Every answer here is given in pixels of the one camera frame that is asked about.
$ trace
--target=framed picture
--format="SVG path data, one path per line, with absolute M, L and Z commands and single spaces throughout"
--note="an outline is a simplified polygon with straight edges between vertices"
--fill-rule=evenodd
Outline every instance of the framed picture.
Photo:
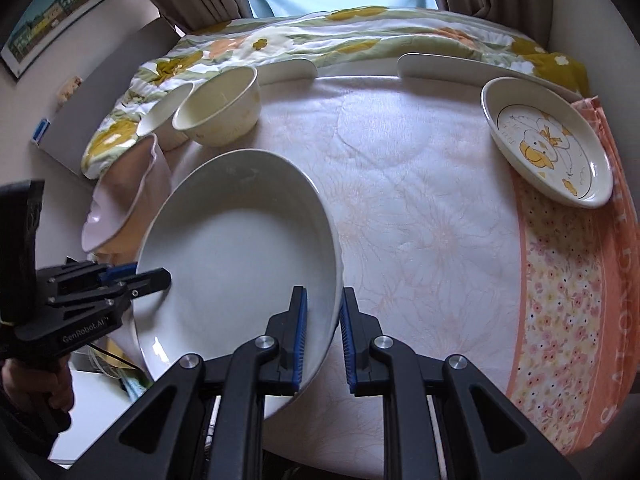
M 104 0 L 33 0 L 0 57 L 15 80 L 73 22 Z

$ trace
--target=pink bowl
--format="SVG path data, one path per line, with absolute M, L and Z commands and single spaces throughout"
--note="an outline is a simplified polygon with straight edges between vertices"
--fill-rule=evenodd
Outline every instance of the pink bowl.
M 94 189 L 82 250 L 122 264 L 136 259 L 146 229 L 171 194 L 171 172 L 155 134 L 114 161 Z

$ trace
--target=screw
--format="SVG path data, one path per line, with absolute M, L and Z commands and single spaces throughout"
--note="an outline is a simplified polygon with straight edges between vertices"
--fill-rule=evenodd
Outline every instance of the screw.
M 388 335 L 379 335 L 377 338 L 373 340 L 373 344 L 378 348 L 391 348 L 391 345 L 394 343 L 394 340 L 391 339 Z
M 449 358 L 449 366 L 451 368 L 453 368 L 454 370 L 462 370 L 463 368 L 466 368 L 466 365 L 468 365 L 469 361 L 466 360 L 466 357 L 464 357 L 463 355 L 452 355 Z
M 255 345 L 263 350 L 271 348 L 275 343 L 276 340 L 270 335 L 261 335 L 255 338 Z
M 195 368 L 200 363 L 200 358 L 196 354 L 185 354 L 180 358 L 182 368 Z

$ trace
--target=white plate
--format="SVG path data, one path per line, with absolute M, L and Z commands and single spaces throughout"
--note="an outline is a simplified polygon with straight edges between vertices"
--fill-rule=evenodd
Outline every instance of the white plate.
M 549 88 L 565 101 L 573 103 L 582 99 L 580 94 L 563 86 L 524 74 L 511 68 L 489 65 L 474 59 L 440 56 L 439 54 L 404 54 L 398 59 L 398 77 L 418 77 L 462 83 L 463 85 L 484 86 L 491 79 L 515 77 Z
M 595 208 L 609 200 L 607 154 L 564 99 L 536 83 L 501 77 L 484 86 L 481 100 L 495 143 L 532 186 L 565 205 Z
M 302 388 L 318 371 L 337 325 L 342 258 L 314 184 L 262 150 L 220 155 L 190 174 L 146 234 L 138 272 L 164 267 L 167 292 L 133 303 L 138 341 L 154 379 L 177 359 L 232 353 L 308 293 Z M 265 416 L 288 402 L 266 399 Z
M 315 79 L 318 77 L 316 66 L 302 57 L 276 61 L 256 67 L 258 71 L 258 85 L 260 88 L 281 81 L 295 81 L 297 79 Z

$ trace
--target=floral bedsheet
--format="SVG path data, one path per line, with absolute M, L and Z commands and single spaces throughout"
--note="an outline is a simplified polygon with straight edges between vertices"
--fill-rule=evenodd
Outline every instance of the floral bedsheet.
M 590 95 L 586 70 L 571 57 L 549 53 L 515 30 L 451 12 L 359 7 L 295 18 L 233 20 L 188 34 L 165 57 L 140 66 L 87 145 L 82 172 L 98 178 L 136 143 L 140 119 L 185 81 L 198 84 L 227 68 L 293 57 L 322 68 L 410 52 L 478 60 Z

